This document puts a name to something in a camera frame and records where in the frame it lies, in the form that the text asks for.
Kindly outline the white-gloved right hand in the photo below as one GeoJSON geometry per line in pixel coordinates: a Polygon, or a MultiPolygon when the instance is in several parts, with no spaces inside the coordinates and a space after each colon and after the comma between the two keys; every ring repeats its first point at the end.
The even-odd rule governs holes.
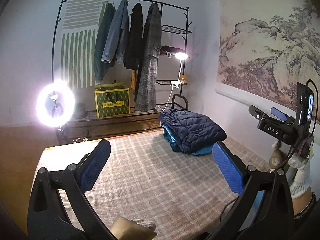
{"type": "MultiPolygon", "coordinates": [[[[269,159],[269,166],[271,171],[278,168],[285,160],[285,154],[280,150],[281,141],[277,140],[272,145],[273,152],[269,159]]],[[[308,158],[301,157],[295,152],[287,162],[289,167],[296,171],[292,177],[290,186],[290,193],[292,199],[297,199],[306,193],[307,189],[311,186],[312,180],[310,177],[310,161],[308,158]]]]}

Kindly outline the right forearm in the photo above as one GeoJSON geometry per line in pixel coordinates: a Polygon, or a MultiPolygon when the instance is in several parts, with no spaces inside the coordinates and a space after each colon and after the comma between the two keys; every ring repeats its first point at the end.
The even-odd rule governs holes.
{"type": "Polygon", "coordinates": [[[294,219],[304,220],[313,211],[317,204],[316,195],[312,192],[311,187],[304,185],[295,185],[290,187],[294,219]]]}

